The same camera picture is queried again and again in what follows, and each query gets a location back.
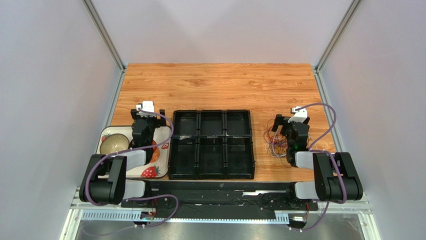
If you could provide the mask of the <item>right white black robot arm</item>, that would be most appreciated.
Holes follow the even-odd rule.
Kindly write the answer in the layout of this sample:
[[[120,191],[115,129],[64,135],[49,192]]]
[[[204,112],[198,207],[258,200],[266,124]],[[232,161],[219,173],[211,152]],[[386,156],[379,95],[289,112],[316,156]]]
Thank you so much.
[[[296,168],[312,170],[314,179],[290,185],[290,192],[299,200],[345,203],[363,197],[363,186],[352,156],[348,152],[331,153],[308,148],[309,117],[292,121],[276,115],[271,131],[279,131],[286,141],[286,161]]]

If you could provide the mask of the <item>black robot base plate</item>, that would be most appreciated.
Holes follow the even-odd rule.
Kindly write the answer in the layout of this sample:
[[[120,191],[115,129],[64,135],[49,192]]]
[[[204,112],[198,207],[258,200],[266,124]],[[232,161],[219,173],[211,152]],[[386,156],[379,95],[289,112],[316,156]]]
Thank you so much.
[[[291,182],[151,180],[149,201],[123,200],[123,208],[155,210],[156,217],[175,219],[272,220],[276,211],[317,211],[317,203],[296,198]]]

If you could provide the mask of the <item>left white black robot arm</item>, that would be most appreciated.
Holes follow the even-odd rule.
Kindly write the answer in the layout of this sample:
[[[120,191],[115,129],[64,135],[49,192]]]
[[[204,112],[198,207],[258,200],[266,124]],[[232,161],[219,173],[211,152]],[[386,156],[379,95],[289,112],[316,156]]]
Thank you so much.
[[[119,205],[123,201],[146,202],[150,183],[127,179],[127,171],[152,161],[156,150],[166,144],[174,132],[173,122],[165,110],[158,113],[137,107],[133,117],[132,141],[124,150],[93,154],[79,189],[79,199],[94,206]]]

